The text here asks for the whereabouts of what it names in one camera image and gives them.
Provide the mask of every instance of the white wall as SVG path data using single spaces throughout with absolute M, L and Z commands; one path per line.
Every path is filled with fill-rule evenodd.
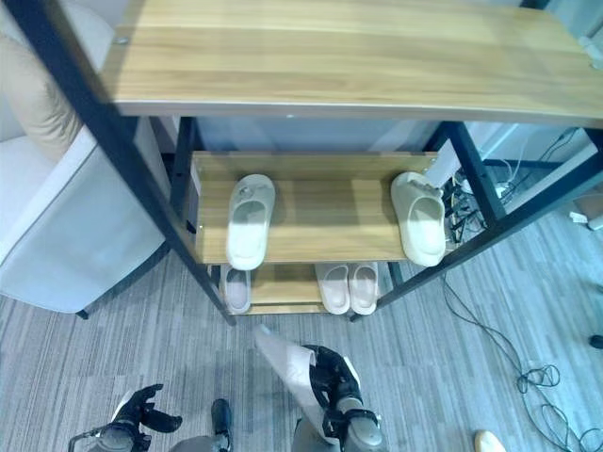
M 113 27 L 120 22 L 129 0 L 68 0 L 84 5 L 107 21 Z

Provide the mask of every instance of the wooden tabletop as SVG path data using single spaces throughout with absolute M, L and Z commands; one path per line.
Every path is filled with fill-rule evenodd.
M 457 0 L 131 0 L 102 76 L 124 114 L 603 128 L 603 72 L 552 15 Z

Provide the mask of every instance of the beige cushion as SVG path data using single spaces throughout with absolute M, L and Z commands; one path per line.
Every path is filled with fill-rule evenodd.
M 60 160 L 82 124 L 37 57 L 0 34 L 0 89 L 25 133 L 49 158 Z

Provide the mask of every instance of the shoe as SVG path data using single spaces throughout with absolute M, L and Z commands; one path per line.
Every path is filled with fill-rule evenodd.
M 253 270 L 264 261 L 276 190 L 262 174 L 238 181 L 230 198 L 226 257 L 237 270 Z
M 233 414 L 230 405 L 223 398 L 214 400 L 211 404 L 211 423 L 214 427 L 214 435 L 224 435 L 228 440 L 228 449 L 231 449 L 232 437 L 230 427 L 233 424 Z
M 591 347 L 603 349 L 603 336 L 594 335 L 588 340 Z
M 488 430 L 476 431 L 473 444 L 475 452 L 506 452 L 494 433 Z
M 350 264 L 349 270 L 348 287 L 352 310 L 359 315 L 372 314 L 377 308 L 379 296 L 377 263 Z
M 245 314 L 252 307 L 252 273 L 222 265 L 220 291 L 231 314 Z
M 350 309 L 348 266 L 346 264 L 315 264 L 322 304 L 331 314 L 345 314 Z
M 437 266 L 446 251 L 442 190 L 422 174 L 404 172 L 390 191 L 404 253 L 420 266 Z

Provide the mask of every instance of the white cable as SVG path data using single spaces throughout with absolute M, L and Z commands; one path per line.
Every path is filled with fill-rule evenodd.
M 511 179 L 509 179 L 507 181 L 507 184 L 510 184 L 512 181 L 514 181 L 515 177 L 517 176 L 517 172 L 519 171 L 519 166 L 521 165 L 521 161 L 524 158 L 524 153 L 526 152 L 526 147 L 528 146 L 528 141 L 530 141 L 530 137 L 526 138 L 526 141 L 524 141 L 524 145 L 521 147 L 521 153 L 519 154 L 519 158 L 517 159 L 517 166 L 515 167 L 515 171 L 513 172 Z
M 511 164 L 504 158 L 499 158 L 498 160 L 507 165 L 507 168 L 509 169 L 509 179 L 506 182 L 506 184 L 508 184 L 513 178 L 513 168 L 511 167 Z

